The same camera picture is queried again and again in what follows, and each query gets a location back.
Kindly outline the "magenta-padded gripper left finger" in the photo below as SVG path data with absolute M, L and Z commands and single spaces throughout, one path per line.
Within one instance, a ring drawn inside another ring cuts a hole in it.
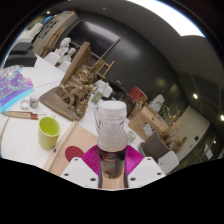
M 99 189 L 101 187 L 100 158 L 97 147 L 93 146 L 86 153 L 79 147 L 69 146 L 65 150 L 69 164 L 61 177 L 84 188 Z

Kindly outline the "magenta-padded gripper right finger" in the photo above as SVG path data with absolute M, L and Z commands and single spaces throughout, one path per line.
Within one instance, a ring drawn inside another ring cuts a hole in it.
M 124 165 L 124 186 L 128 189 L 143 187 L 160 178 L 164 172 L 152 157 L 144 157 L 128 146 Z

